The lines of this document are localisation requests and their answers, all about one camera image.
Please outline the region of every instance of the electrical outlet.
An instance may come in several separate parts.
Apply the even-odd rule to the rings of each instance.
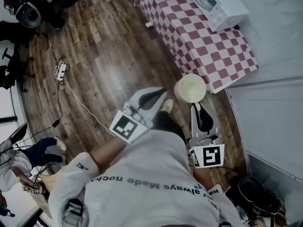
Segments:
[[[63,81],[66,72],[66,64],[61,64],[59,73],[58,73],[58,81]]]

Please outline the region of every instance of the white t-shirt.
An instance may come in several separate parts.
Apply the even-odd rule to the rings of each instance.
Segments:
[[[70,162],[49,198],[58,226],[68,200],[84,188],[90,227],[241,225],[221,187],[206,191],[190,174],[184,142],[176,134],[149,131],[118,158],[101,175],[88,153]]]
[[[27,156],[19,151],[11,148],[10,140],[6,140],[0,144],[0,190],[7,192],[15,184],[18,183],[18,178],[11,170],[13,166],[18,167],[24,174],[28,174],[32,170],[32,165]]]

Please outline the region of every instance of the table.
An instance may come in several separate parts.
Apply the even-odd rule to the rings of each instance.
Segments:
[[[182,75],[201,76],[217,93],[258,64],[244,35],[234,28],[212,32],[192,0],[135,0],[174,56]]]

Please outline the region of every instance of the white cup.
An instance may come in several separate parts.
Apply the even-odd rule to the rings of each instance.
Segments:
[[[181,78],[174,89],[177,99],[186,103],[200,102],[206,94],[206,84],[202,77],[187,74]]]

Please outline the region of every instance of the black chair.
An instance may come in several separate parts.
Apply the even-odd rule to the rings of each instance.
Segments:
[[[17,50],[14,51],[13,56],[8,55],[7,51],[8,49],[6,48],[3,53],[2,59],[7,57],[10,59],[10,61],[7,68],[5,68],[5,66],[0,67],[0,87],[9,89],[15,85],[16,81],[20,84],[21,91],[27,92],[26,89],[23,89],[23,76],[28,76],[31,78],[35,77],[35,74],[29,75],[25,72],[29,62],[33,61],[34,58],[29,57],[27,61],[21,61],[20,54]]]

